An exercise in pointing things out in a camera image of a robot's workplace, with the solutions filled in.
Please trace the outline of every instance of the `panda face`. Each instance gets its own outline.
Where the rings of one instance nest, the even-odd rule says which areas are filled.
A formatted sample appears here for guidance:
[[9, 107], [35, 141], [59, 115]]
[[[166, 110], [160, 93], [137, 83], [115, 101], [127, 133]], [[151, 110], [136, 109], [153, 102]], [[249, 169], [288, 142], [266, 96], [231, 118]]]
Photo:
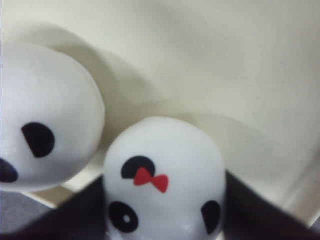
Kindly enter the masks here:
[[1, 190], [67, 181], [88, 163], [103, 127], [102, 98], [79, 63], [39, 46], [1, 45]]
[[151, 117], [124, 131], [106, 154], [104, 188], [111, 240], [212, 240], [222, 228], [221, 155], [186, 122]]

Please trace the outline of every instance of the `black eye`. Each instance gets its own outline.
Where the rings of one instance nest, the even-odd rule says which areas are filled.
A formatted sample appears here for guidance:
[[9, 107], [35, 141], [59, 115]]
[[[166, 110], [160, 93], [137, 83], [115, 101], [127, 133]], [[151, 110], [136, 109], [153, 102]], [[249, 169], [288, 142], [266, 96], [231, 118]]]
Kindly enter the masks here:
[[119, 201], [110, 204], [109, 217], [113, 226], [123, 233], [132, 233], [139, 225], [138, 216], [135, 211]]
[[201, 208], [203, 221], [208, 235], [212, 234], [220, 221], [220, 206], [216, 201], [208, 201]]
[[0, 182], [13, 183], [18, 180], [18, 172], [10, 163], [0, 158]]
[[49, 155], [55, 147], [55, 136], [45, 125], [31, 122], [22, 127], [22, 132], [33, 155], [43, 158]]
[[145, 168], [155, 176], [156, 167], [154, 163], [145, 156], [135, 156], [130, 158], [122, 167], [121, 176], [123, 179], [134, 179], [139, 168]]

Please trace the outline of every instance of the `white panda figure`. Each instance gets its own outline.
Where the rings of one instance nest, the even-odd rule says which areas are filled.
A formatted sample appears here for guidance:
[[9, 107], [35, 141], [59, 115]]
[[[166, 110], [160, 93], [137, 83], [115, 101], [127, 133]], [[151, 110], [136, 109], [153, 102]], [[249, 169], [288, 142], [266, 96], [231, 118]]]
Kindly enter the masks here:
[[213, 240], [222, 229], [226, 173], [213, 140], [169, 117], [146, 118], [104, 162], [110, 240]]
[[45, 47], [1, 44], [0, 189], [29, 192], [67, 181], [103, 132], [98, 87], [78, 62]]

